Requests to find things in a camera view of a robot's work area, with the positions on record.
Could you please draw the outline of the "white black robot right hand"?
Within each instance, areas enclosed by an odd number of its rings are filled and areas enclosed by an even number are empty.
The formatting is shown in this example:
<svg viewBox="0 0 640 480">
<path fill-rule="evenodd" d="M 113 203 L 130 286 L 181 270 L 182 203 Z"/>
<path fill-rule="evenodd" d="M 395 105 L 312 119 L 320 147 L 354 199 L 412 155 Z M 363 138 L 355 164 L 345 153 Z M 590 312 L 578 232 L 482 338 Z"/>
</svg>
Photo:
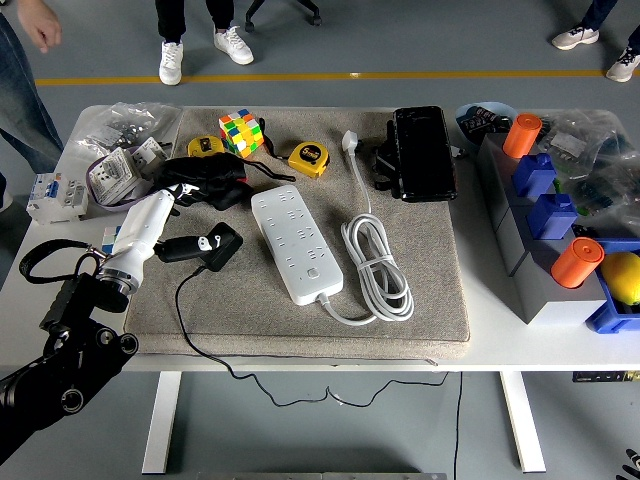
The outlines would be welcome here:
<svg viewBox="0 0 640 480">
<path fill-rule="evenodd" d="M 640 479 L 640 456 L 635 450 L 628 448 L 626 451 L 628 461 L 622 465 L 623 475 L 617 474 L 616 480 Z"/>
</svg>

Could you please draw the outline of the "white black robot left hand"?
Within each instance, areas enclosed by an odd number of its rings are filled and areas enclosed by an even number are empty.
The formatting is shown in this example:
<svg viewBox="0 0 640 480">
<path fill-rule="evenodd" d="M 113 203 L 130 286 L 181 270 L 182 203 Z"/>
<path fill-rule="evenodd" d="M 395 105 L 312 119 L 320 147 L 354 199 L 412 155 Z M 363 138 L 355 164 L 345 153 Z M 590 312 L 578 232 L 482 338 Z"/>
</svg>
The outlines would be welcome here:
<svg viewBox="0 0 640 480">
<path fill-rule="evenodd" d="M 154 255 L 165 223 L 176 200 L 193 196 L 200 188 L 179 183 L 148 195 L 133 205 L 116 237 L 111 256 L 98 277 L 115 283 L 125 294 L 135 293 L 142 284 L 144 262 Z"/>
</svg>

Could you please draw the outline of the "person's left hand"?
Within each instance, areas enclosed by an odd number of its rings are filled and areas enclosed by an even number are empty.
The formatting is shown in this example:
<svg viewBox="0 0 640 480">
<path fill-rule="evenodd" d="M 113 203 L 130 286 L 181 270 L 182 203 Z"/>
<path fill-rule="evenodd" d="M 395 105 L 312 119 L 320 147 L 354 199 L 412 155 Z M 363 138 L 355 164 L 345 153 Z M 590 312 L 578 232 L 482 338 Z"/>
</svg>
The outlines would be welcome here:
<svg viewBox="0 0 640 480">
<path fill-rule="evenodd" d="M 61 43 L 62 26 L 44 1 L 19 0 L 17 14 L 24 31 L 43 54 Z"/>
</svg>

